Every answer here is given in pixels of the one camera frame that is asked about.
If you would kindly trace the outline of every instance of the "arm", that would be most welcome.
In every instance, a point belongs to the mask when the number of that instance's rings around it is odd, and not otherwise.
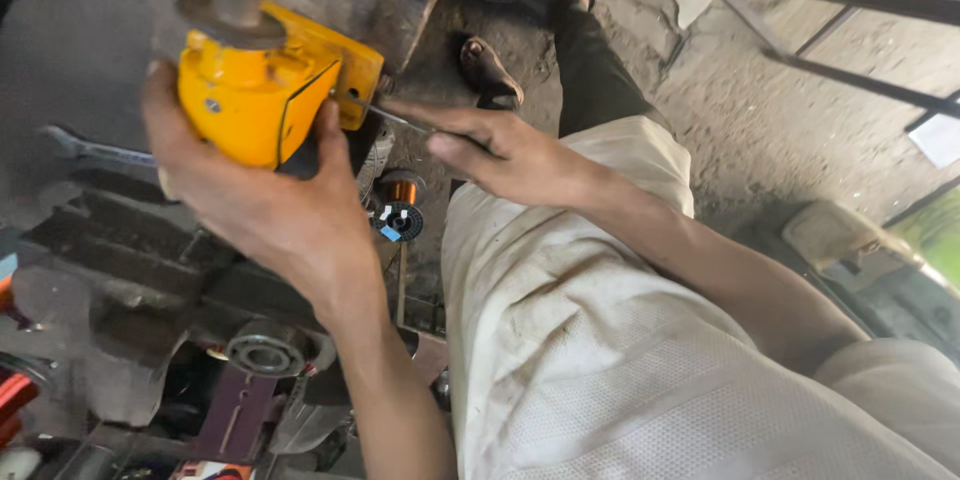
[[[568,208],[589,219],[714,302],[786,367],[812,374],[833,352],[867,339],[783,265],[714,233],[510,113],[389,106],[446,132],[431,137],[430,152],[485,191],[520,204]]]
[[[143,109],[169,194],[210,232],[286,279],[330,332],[370,478],[455,477],[444,418],[390,325],[336,104],[318,113],[319,173],[310,181],[241,167],[201,143],[180,107],[172,65],[150,66]]]
[[[868,339],[833,302],[783,265],[680,214],[619,175],[572,210],[733,317],[758,348],[805,375]]]

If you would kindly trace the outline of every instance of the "hand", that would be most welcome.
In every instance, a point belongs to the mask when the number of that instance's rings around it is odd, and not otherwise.
[[[243,167],[200,142],[180,106],[170,63],[150,66],[143,116],[167,175],[165,189],[210,232],[299,290],[331,334],[354,321],[387,320],[380,263],[336,103],[318,112],[319,173],[310,181]]]
[[[484,191],[511,202],[575,208],[590,197],[598,182],[616,175],[513,113],[438,109],[402,101],[384,106],[441,131],[427,141],[430,153]]]

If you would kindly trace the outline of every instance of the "dark trousers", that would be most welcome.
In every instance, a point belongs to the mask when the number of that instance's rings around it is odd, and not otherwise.
[[[646,116],[663,124],[663,117],[644,97],[640,88],[610,49],[600,22],[590,13],[569,11],[554,23],[559,81],[563,86],[563,110],[559,132],[567,135],[609,121]],[[499,84],[486,91],[477,108],[515,111],[517,95]]]

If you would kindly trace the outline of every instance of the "metal frame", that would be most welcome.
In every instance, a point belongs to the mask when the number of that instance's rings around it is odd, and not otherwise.
[[[890,13],[919,20],[929,20],[960,26],[960,0],[822,0],[831,3],[844,4],[845,8],[837,16],[821,28],[797,53],[787,52],[779,43],[774,32],[763,22],[747,4],[746,0],[722,0],[727,7],[742,20],[750,31],[761,41],[763,54],[769,59],[804,71],[820,75],[849,86],[854,86],[867,92],[876,93],[926,109],[929,113],[944,114],[953,118],[960,118],[960,104],[949,98],[943,99],[928,93],[916,92],[876,80],[857,73],[836,69],[824,64],[811,62],[803,58],[810,50],[822,42],[836,29],[848,20],[857,9],[869,9]]]

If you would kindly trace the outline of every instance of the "right hand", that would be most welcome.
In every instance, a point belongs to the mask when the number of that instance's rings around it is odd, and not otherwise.
[[[575,208],[590,197],[598,182],[615,174],[510,112],[442,109],[403,101],[388,101],[384,108],[436,128],[438,133],[427,141],[434,157],[460,170],[484,191],[511,202]]]

